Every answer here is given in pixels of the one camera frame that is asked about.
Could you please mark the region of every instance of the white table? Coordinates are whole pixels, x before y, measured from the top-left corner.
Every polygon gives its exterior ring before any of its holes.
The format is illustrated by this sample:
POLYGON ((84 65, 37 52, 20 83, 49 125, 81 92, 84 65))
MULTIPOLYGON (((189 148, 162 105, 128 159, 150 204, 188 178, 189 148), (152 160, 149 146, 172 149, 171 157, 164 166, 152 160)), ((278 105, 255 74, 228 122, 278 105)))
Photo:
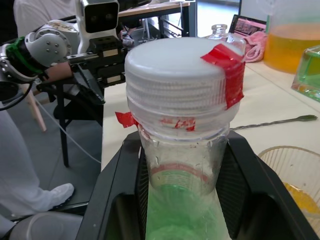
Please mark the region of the white table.
MULTIPOLYGON (((294 75, 273 70, 261 63, 249 63, 244 73, 244 98, 231 127, 261 124, 295 118, 302 115, 320 117, 320 103, 290 89, 294 75)), ((121 147, 126 136, 137 130, 135 126, 123 128, 115 112, 129 111, 126 84, 104 90, 106 104, 103 113, 101 170, 121 147)), ((296 146, 319 151, 320 121, 292 122, 272 126, 238 130, 253 151, 259 154, 274 146, 296 146)))

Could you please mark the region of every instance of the green strap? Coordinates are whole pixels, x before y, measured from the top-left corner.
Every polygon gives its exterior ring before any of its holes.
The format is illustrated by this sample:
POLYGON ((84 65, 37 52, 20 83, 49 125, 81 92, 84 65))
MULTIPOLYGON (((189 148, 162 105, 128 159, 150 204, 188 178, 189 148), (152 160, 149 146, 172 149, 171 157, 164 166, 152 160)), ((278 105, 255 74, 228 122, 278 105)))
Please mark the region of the green strap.
POLYGON ((20 62, 21 62, 24 66, 26 66, 31 72, 34 72, 34 73, 36 73, 36 74, 41 74, 43 71, 40 70, 40 69, 38 69, 38 68, 36 68, 36 67, 34 67, 34 66, 32 66, 31 64, 29 64, 29 63, 25 60, 24 56, 19 52, 18 45, 19 45, 19 43, 20 43, 21 41, 24 41, 24 40, 25 40, 25 37, 24 37, 24 36, 21 36, 21 37, 17 38, 14 43, 10 44, 10 45, 6 48, 6 51, 8 51, 8 52, 12 53, 13 55, 15 55, 15 56, 20 60, 20 62))

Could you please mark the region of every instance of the camera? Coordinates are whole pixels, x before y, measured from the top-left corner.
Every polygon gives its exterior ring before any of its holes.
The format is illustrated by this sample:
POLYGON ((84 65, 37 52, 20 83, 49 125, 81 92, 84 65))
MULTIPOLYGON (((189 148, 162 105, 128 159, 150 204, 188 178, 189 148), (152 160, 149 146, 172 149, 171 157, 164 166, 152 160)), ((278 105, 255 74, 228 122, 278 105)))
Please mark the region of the camera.
POLYGON ((117 0, 81 0, 85 31, 89 34, 115 29, 118 25, 117 0))

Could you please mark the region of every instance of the black holder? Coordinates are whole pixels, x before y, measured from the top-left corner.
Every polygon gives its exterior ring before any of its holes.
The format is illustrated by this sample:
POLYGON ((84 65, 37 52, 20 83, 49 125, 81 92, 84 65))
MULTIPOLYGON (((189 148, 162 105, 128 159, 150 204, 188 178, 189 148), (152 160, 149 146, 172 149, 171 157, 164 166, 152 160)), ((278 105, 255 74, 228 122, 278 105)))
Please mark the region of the black holder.
MULTIPOLYGON (((231 131, 216 190, 233 240, 318 240, 277 174, 231 131)), ((138 132, 101 172, 76 240, 144 240, 148 170, 138 132)))

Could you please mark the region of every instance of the orange juice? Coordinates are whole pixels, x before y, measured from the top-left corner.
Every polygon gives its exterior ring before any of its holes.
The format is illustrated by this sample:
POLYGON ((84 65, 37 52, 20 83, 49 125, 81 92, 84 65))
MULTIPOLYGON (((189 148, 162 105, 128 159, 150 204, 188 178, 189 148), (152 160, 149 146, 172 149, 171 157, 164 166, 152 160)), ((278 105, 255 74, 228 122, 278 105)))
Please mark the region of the orange juice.
POLYGON ((264 62, 271 68, 295 74, 305 49, 320 45, 320 23, 295 23, 271 28, 264 62))

